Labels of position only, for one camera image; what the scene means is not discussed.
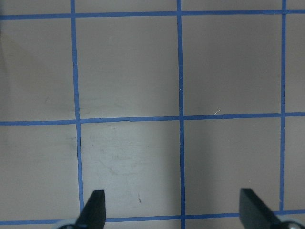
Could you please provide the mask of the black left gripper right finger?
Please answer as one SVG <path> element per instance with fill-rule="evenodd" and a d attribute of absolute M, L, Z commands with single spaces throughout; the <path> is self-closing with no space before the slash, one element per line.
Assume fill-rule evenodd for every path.
<path fill-rule="evenodd" d="M 240 222 L 245 229 L 276 229 L 280 219 L 250 188 L 240 190 Z"/>

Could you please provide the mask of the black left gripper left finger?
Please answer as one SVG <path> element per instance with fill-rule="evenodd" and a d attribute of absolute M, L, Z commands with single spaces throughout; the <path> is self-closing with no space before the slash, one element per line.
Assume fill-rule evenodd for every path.
<path fill-rule="evenodd" d="M 73 227 L 75 229 L 103 229 L 105 226 L 105 192 L 95 190 L 89 197 Z"/>

